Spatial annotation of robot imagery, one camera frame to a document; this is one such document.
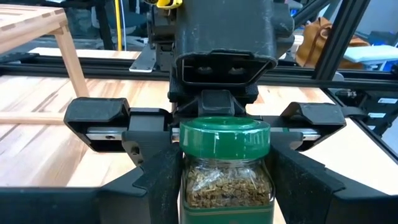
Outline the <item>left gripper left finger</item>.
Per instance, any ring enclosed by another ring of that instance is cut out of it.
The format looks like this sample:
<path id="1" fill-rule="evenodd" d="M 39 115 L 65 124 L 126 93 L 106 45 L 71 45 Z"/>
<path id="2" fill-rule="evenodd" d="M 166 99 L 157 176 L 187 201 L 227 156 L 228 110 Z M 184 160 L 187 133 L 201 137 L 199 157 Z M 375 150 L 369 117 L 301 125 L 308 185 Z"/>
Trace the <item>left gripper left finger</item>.
<path id="1" fill-rule="evenodd" d="M 175 224 L 181 173 L 172 144 L 101 187 L 3 187 L 1 223 Z"/>

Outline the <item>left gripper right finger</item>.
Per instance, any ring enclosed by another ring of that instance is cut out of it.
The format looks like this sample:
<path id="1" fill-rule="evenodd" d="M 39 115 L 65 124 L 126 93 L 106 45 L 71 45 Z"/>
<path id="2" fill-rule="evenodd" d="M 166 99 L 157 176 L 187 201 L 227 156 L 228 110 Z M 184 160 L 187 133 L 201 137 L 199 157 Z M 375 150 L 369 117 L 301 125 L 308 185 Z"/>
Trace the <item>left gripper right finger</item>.
<path id="1" fill-rule="evenodd" d="M 289 149 L 266 159 L 287 223 L 397 224 L 397 197 L 338 174 Z"/>

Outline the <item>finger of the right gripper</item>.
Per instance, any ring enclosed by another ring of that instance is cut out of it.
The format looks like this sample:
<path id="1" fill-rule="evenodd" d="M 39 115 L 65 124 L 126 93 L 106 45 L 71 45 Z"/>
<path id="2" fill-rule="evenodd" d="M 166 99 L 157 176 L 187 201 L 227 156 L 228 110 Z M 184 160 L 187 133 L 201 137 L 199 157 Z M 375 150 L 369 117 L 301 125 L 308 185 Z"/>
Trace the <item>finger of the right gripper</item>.
<path id="1" fill-rule="evenodd" d="M 180 150 L 172 144 L 170 131 L 124 131 L 122 147 L 135 165 L 141 165 L 158 153 L 174 151 L 174 163 L 180 164 Z"/>
<path id="2" fill-rule="evenodd" d="M 271 146 L 273 148 L 287 148 L 297 150 L 303 143 L 301 132 L 271 132 Z"/>

